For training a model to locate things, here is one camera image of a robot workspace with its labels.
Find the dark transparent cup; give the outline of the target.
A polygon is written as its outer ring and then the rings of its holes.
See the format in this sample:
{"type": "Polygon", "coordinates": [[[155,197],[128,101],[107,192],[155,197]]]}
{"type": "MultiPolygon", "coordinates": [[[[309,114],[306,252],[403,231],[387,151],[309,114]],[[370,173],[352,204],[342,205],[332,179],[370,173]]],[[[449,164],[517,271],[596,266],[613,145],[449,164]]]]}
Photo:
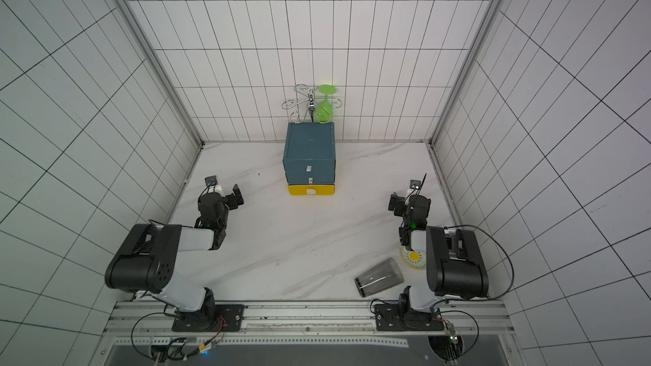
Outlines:
{"type": "Polygon", "coordinates": [[[363,298],[403,284],[405,278],[394,258],[385,259],[354,279],[358,293],[363,298]]]}

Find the teal yellow drawer cabinet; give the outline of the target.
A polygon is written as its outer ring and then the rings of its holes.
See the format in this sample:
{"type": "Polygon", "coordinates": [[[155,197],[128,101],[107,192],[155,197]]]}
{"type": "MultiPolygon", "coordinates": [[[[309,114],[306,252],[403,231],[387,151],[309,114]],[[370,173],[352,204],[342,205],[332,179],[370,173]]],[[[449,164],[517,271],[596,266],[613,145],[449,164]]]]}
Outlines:
{"type": "Polygon", "coordinates": [[[282,163],[290,195],[333,195],[337,166],[334,123],[289,123],[282,163]]]}

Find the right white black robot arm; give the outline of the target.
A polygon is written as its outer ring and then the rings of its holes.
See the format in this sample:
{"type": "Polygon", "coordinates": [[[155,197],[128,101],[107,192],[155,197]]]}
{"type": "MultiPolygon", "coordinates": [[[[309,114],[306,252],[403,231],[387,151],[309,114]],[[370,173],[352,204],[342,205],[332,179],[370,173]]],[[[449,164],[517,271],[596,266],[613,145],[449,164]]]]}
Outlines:
{"type": "Polygon", "coordinates": [[[388,210],[402,219],[401,246],[425,257],[426,284],[405,287],[396,303],[372,305],[379,331],[446,331],[449,322],[438,306],[454,298],[488,297],[488,273],[475,232],[428,225],[431,203],[415,191],[406,197],[393,193],[389,199],[388,210]]]}

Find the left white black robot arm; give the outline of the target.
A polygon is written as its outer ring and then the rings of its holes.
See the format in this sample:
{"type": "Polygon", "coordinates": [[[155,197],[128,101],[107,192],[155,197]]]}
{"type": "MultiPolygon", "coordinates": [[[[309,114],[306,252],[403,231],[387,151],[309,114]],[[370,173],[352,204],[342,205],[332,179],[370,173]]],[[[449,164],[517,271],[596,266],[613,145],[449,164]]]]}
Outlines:
{"type": "Polygon", "coordinates": [[[212,178],[197,203],[199,216],[193,226],[153,220],[134,225],[106,269],[105,284],[110,289],[149,293],[174,308],[174,331],[237,331],[243,306],[218,305],[210,288],[194,284],[176,269],[176,259],[181,252],[221,247],[229,213],[244,205],[242,192],[234,185],[224,195],[212,178]]]}

